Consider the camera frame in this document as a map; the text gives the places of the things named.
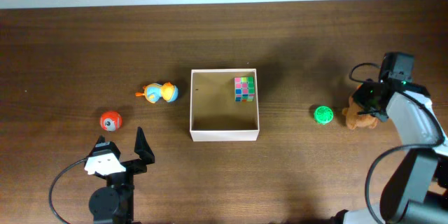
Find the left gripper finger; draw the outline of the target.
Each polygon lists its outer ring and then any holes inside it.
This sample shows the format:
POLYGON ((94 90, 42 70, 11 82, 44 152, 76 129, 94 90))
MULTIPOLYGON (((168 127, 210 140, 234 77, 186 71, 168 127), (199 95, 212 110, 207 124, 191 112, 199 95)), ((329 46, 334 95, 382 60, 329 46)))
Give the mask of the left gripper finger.
POLYGON ((105 137, 100 135, 93 149, 87 155, 87 158, 107 154, 113 154, 117 160, 120 158, 120 151, 116 144, 112 141, 106 141, 105 137))
POLYGON ((144 131, 141 127, 137 127, 134 152, 146 165, 150 165, 155 162, 154 153, 151 150, 151 147, 148 145, 148 142, 144 135, 144 131))

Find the brown plush bear toy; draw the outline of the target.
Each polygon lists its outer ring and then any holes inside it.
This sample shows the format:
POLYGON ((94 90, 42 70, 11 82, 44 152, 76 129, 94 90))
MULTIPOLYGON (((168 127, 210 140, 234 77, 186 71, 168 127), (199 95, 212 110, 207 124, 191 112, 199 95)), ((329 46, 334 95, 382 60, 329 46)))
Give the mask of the brown plush bear toy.
POLYGON ((358 112, 362 111, 362 108, 354 102, 354 93, 349 96, 349 106, 342 110, 343 116, 346 118, 346 126, 350 130, 359 128, 374 129, 379 123, 379 119, 371 115, 359 115, 358 112))

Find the green round plastic toy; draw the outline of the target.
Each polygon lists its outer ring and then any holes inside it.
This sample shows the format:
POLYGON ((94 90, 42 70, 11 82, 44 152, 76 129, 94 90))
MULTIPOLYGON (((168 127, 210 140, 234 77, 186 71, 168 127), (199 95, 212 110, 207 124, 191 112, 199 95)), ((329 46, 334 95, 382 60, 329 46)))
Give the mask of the green round plastic toy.
POLYGON ((333 110, 328 106, 318 106, 314 111, 314 120, 320 125, 330 123, 333 117, 333 110))

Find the multicoloured puzzle cube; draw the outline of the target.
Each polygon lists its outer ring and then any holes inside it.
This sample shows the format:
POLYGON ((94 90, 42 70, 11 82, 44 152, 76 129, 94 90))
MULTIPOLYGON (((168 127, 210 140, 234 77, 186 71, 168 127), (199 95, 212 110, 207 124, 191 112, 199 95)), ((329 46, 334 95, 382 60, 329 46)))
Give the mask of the multicoloured puzzle cube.
POLYGON ((255 99, 255 94, 254 77, 234 78, 234 97, 236 102, 252 102, 255 99))

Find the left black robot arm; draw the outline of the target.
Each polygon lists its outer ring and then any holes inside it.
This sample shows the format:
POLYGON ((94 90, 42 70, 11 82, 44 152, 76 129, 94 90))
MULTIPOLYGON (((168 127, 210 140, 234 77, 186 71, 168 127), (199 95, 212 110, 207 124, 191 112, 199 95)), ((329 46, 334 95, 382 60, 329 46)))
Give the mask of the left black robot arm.
POLYGON ((136 131, 134 152, 139 156, 137 159, 121 162, 115 143, 100 136, 87 156, 84 170, 106 181, 89 200, 94 224, 134 222, 134 176, 146 173, 147 166, 155 162, 141 127, 136 131))

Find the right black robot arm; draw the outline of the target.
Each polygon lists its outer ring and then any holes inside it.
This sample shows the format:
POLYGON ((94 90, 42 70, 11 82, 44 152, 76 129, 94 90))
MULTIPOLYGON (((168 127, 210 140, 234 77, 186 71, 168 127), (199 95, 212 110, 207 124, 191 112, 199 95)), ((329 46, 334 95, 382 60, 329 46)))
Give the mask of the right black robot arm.
POLYGON ((414 83, 414 57, 388 52, 379 65, 377 80, 362 80, 343 110, 346 126, 374 128, 391 120, 398 131, 400 146, 379 155, 367 172, 364 196, 366 208, 342 210, 331 223, 447 223, 447 194, 429 190, 436 182, 447 188, 447 135, 438 122, 431 95, 414 83), (370 181, 378 163, 397 152, 406 153, 385 185, 378 204, 370 202, 370 181))

